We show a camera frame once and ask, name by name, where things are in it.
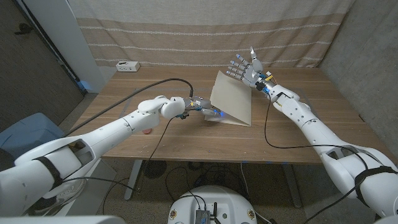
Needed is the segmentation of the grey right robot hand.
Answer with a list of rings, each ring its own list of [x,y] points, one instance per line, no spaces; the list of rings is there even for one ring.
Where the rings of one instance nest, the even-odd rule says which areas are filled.
[[[237,54],[236,57],[239,61],[230,61],[231,65],[228,67],[226,74],[241,80],[251,88],[269,93],[276,86],[273,76],[271,72],[263,72],[264,68],[253,47],[250,47],[249,50],[252,62],[249,63],[240,54]]]

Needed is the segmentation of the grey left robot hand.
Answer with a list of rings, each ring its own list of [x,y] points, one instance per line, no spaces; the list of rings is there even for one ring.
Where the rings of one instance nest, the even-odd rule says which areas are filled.
[[[183,116],[189,116],[190,111],[199,111],[205,116],[210,116],[211,118],[222,117],[222,112],[212,108],[211,101],[204,99],[202,97],[193,96],[189,98],[184,98],[185,111]]]

